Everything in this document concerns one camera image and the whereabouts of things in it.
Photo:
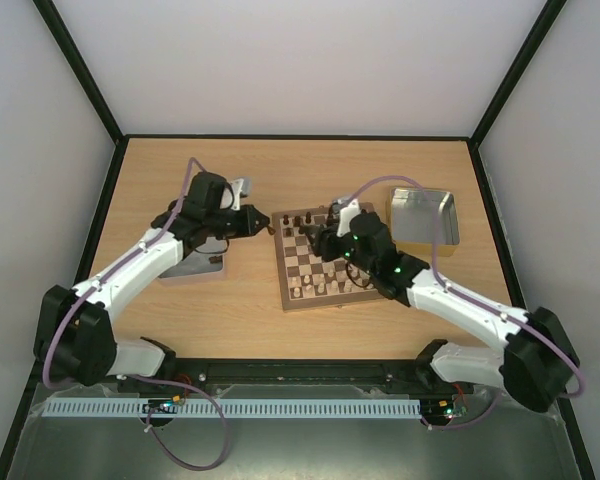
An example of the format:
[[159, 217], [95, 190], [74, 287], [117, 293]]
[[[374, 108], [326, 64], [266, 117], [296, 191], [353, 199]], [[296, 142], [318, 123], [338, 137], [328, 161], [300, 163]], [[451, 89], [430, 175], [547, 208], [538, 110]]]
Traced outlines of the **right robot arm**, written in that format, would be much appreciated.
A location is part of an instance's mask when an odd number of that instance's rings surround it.
[[448, 382], [490, 385], [523, 407], [545, 413], [568, 382], [579, 378], [579, 361], [558, 316], [492, 301], [439, 275], [432, 265], [402, 252], [389, 229], [372, 212], [349, 223], [305, 225], [300, 229], [315, 256], [343, 259], [365, 272], [385, 298], [432, 313], [484, 343], [468, 355], [437, 351], [419, 363], [416, 379], [435, 392]]

